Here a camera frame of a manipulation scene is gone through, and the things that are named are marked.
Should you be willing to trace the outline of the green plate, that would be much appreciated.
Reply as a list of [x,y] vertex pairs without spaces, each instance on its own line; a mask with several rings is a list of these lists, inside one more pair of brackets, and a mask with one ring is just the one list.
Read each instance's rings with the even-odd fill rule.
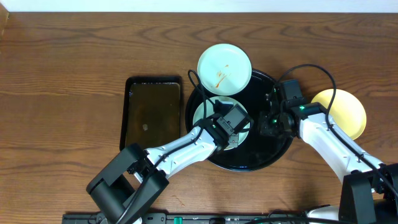
[[[242,107],[242,109],[244,111],[247,111],[245,109],[245,107],[240,102],[238,102],[237,100],[235,100],[231,97],[228,97],[228,96],[213,96],[210,98],[210,100],[214,103],[216,103],[216,100],[219,100],[222,103],[227,102],[229,104],[239,105],[240,107]],[[195,124],[199,119],[203,118],[203,109],[204,109],[203,103],[200,103],[193,115],[192,124]],[[213,109],[213,105],[208,100],[206,100],[206,116],[209,117],[210,115],[213,115],[214,113],[215,112]],[[225,151],[238,147],[247,138],[248,134],[249,134],[249,131],[246,131],[245,133],[239,133],[238,135],[233,135],[233,137],[237,137],[237,139],[230,139],[229,145],[225,149]]]

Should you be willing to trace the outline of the green plate stained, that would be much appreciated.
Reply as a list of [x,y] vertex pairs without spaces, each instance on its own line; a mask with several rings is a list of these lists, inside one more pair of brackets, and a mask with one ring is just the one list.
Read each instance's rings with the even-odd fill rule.
[[249,83],[252,65],[248,55],[232,44],[216,44],[200,56],[197,73],[203,86],[221,96],[235,95]]

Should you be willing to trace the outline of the yellow plate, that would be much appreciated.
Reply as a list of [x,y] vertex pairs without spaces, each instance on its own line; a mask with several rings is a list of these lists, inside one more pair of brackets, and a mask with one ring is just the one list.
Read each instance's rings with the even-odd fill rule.
[[330,115],[335,123],[352,140],[357,139],[366,127],[366,112],[361,102],[351,93],[337,89]]

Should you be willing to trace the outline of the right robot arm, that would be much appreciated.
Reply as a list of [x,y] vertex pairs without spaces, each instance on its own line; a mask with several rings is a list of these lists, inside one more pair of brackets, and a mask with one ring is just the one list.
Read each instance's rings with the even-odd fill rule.
[[261,134],[299,138],[313,147],[342,183],[338,207],[308,211],[308,223],[397,223],[397,164],[386,165],[352,137],[366,123],[359,100],[329,89],[307,103],[298,90],[278,87],[266,95],[270,112],[262,116]]

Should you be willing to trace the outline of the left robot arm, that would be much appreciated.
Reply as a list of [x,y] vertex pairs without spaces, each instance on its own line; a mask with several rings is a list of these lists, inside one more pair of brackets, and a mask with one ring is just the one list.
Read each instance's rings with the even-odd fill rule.
[[163,146],[125,147],[87,185],[86,191],[109,223],[135,223],[187,166],[226,149],[232,135],[249,131],[248,115],[214,114],[200,119],[184,137]]

